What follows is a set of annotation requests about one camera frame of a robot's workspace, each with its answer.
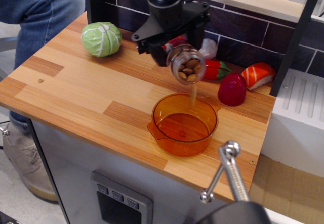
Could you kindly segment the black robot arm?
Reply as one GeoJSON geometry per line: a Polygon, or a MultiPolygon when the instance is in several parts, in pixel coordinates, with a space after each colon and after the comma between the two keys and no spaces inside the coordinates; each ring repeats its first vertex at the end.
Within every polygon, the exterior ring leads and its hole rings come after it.
{"type": "Polygon", "coordinates": [[[163,46],[170,40],[186,35],[189,44],[200,49],[205,26],[210,21],[206,2],[194,0],[147,0],[149,17],[132,35],[140,54],[151,54],[162,67],[167,65],[163,46]]]}

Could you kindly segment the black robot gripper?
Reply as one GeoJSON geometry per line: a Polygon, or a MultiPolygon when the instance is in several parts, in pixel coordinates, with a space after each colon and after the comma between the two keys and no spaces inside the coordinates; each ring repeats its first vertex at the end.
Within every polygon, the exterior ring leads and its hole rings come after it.
{"type": "Polygon", "coordinates": [[[201,48],[210,21],[208,3],[180,1],[168,7],[150,5],[149,8],[147,21],[132,35],[140,54],[151,54],[159,66],[166,67],[172,49],[167,42],[184,34],[191,45],[201,48]]]}

